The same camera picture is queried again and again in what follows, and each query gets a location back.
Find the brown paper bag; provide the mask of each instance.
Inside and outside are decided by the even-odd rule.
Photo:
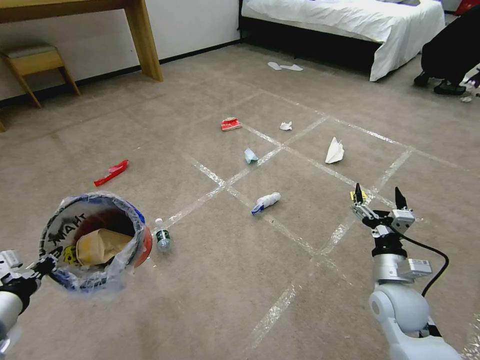
[[[104,264],[121,252],[131,236],[107,229],[83,235],[76,243],[76,258],[84,266]]]

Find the person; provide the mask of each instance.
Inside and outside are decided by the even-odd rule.
[[[426,87],[430,78],[441,79],[433,91],[441,95],[461,95],[466,87],[460,86],[465,74],[480,63],[480,46],[475,46],[472,37],[480,26],[480,4],[472,7],[458,19],[446,26],[421,52],[422,72],[413,81]],[[480,69],[472,76],[476,88],[480,85]]]

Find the green bottle label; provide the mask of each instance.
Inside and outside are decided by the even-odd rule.
[[[156,233],[156,241],[159,242],[162,239],[170,240],[170,234],[168,230],[160,230]]]

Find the black cable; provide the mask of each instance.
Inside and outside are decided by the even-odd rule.
[[[430,250],[440,256],[442,256],[444,259],[445,259],[445,263],[443,264],[443,266],[441,267],[441,269],[436,273],[436,275],[430,280],[430,282],[425,286],[425,288],[423,289],[423,291],[421,292],[421,295],[423,297],[425,297],[425,295],[427,294],[427,291],[430,289],[430,287],[437,281],[437,279],[440,277],[440,275],[442,275],[444,273],[444,271],[447,269],[447,267],[449,266],[450,264],[450,259],[449,257],[444,254],[443,252],[441,252],[440,250],[437,250],[436,248],[434,247],[431,247],[431,246],[428,246],[428,245],[425,245],[425,244],[422,244],[421,242],[418,242],[418,241],[415,241],[411,238],[409,238],[408,236],[405,236],[403,235],[401,232],[399,232],[396,228],[390,226],[390,225],[387,225],[385,224],[389,229],[391,229],[394,233],[400,235],[402,238],[404,238],[405,240],[407,240],[408,242],[412,243],[412,244],[415,244],[421,248],[424,248],[424,249],[427,249],[427,250]]]

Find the wooden table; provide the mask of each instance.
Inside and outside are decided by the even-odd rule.
[[[162,81],[145,0],[0,0],[0,24],[124,9],[142,72]],[[5,131],[0,122],[0,132]]]

